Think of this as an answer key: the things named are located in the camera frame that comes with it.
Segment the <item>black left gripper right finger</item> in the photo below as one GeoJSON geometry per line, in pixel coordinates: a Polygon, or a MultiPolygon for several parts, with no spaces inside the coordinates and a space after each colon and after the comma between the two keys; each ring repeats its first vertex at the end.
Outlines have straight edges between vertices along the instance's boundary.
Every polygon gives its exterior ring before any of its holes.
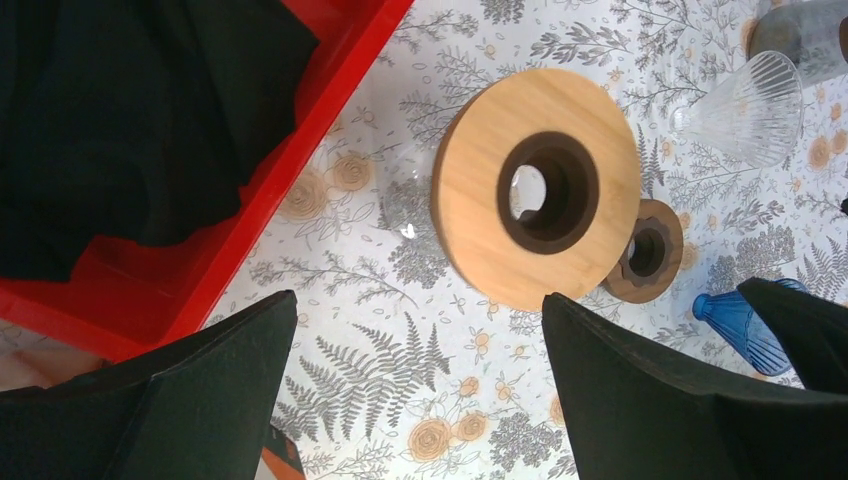
{"type": "Polygon", "coordinates": [[[542,330],[582,479],[843,479],[847,399],[756,380],[548,295],[542,330]]]}

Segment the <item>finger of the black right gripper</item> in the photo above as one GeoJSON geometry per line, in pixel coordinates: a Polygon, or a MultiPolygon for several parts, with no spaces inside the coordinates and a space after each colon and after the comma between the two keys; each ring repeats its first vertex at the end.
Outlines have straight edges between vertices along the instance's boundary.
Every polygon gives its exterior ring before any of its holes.
{"type": "Polygon", "coordinates": [[[847,393],[847,308],[793,279],[750,278],[738,292],[775,335],[808,390],[847,393]]]}

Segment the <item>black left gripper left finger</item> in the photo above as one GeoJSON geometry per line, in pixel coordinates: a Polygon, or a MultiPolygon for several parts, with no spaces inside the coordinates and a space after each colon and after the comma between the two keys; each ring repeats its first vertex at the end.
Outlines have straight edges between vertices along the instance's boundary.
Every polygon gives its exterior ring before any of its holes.
{"type": "Polygon", "coordinates": [[[276,292],[58,385],[1,396],[5,479],[251,479],[297,326],[276,292]]]}

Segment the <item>clear ribbed glass dripper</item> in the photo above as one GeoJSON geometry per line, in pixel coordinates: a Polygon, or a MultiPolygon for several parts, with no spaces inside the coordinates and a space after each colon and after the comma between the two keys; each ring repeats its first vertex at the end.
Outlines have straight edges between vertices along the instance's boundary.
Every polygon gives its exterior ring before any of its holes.
{"type": "Polygon", "coordinates": [[[676,136],[755,168],[781,164],[803,126],[800,73],[786,55],[763,51],[690,106],[670,114],[676,136]]]}

